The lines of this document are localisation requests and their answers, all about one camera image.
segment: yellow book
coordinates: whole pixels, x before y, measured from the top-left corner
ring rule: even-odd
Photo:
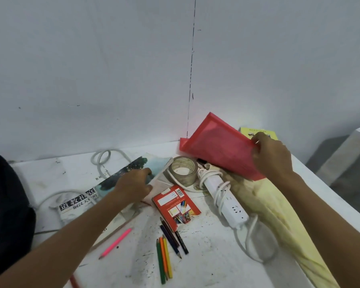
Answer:
[[[276,133],[272,130],[265,130],[265,129],[254,129],[254,128],[247,128],[247,127],[240,127],[240,132],[244,134],[248,138],[252,138],[258,132],[264,132],[270,138],[274,140],[278,140]]]

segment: backpack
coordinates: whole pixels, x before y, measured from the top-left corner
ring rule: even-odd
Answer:
[[[0,156],[0,274],[30,251],[35,224],[18,176]]]

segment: yellow cloth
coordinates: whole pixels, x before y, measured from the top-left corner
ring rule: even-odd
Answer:
[[[271,228],[316,288],[339,288],[296,212],[268,179],[254,182],[212,165],[210,169],[223,173],[223,180],[231,182],[231,192],[243,208],[257,213]]]

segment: pink pencil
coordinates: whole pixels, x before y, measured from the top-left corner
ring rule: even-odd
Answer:
[[[109,246],[100,256],[99,260],[109,254],[114,247],[116,247],[130,232],[132,228],[128,228],[113,244]]]

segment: blue pencil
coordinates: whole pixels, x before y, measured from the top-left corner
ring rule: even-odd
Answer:
[[[180,255],[179,250],[177,249],[176,245],[174,244],[174,242],[172,241],[171,237],[169,236],[167,230],[165,229],[165,227],[163,225],[160,225],[161,230],[163,231],[165,237],[167,238],[169,244],[171,245],[171,247],[173,248],[173,250],[175,251],[175,253],[180,257],[180,259],[182,258]]]

